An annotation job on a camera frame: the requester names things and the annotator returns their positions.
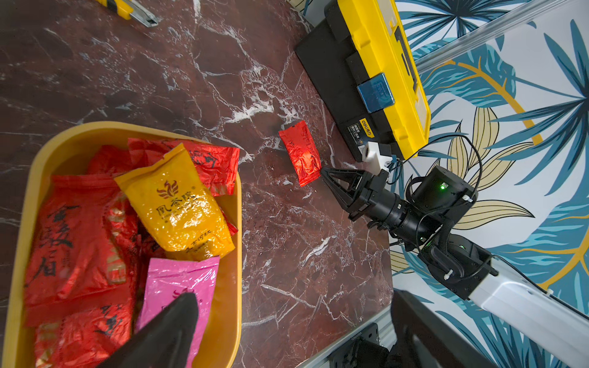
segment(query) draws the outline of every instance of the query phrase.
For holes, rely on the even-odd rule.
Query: yellow tea bag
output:
[[[183,144],[115,181],[168,258],[202,261],[235,249],[221,209]]]

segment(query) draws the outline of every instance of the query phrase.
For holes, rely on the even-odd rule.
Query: phoenix logo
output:
[[[166,189],[158,189],[157,190],[158,194],[163,199],[168,199],[168,198],[174,197],[176,194],[178,194],[178,183],[176,182],[176,180],[174,180],[174,182],[172,184],[170,184],[166,180],[166,182],[164,183],[164,187]]]

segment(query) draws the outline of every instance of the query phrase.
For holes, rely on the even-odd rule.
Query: red foil packet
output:
[[[124,174],[135,169],[131,162],[129,150],[122,150],[113,145],[103,145],[88,164],[86,174]]]
[[[184,144],[200,181],[209,188],[211,194],[214,197],[233,194],[239,148],[219,147],[189,140],[148,141],[137,138],[129,138],[127,144],[135,168],[151,166],[164,158],[164,154],[179,144]]]
[[[27,326],[125,303],[137,215],[110,175],[53,176],[25,275]]]
[[[229,228],[229,234],[231,236],[234,236],[235,234],[237,234],[239,232],[239,229],[231,223],[231,221],[227,218],[227,215],[225,215],[225,212],[223,212],[223,210],[221,209],[221,213],[223,214],[223,218],[225,218],[225,222],[227,223],[227,228]]]
[[[303,120],[278,133],[299,176],[301,187],[321,176],[321,159],[307,123]]]
[[[35,329],[36,368],[93,368],[131,337],[134,298]]]

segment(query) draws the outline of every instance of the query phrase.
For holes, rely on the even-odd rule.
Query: red marble surface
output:
[[[278,132],[308,122],[323,164],[353,159],[293,52],[283,0],[141,0],[153,29],[92,0],[0,2],[0,320],[41,146],[77,124],[145,125],[242,149],[243,333],[234,366],[293,367],[389,304],[385,232],[301,188]]]

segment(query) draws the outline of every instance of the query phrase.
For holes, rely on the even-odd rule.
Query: yellow tray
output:
[[[35,157],[25,202],[12,272],[8,318],[4,334],[2,367],[34,367],[34,331],[24,327],[23,288],[31,252],[37,212],[51,192],[54,174],[84,174],[88,162],[103,144],[127,147],[128,138],[189,139],[162,130],[114,121],[90,122],[70,128],[47,142]],[[237,175],[233,195],[215,197],[239,232],[233,236],[235,250],[223,257],[213,296],[209,324],[193,367],[231,367],[241,338],[241,180]]]

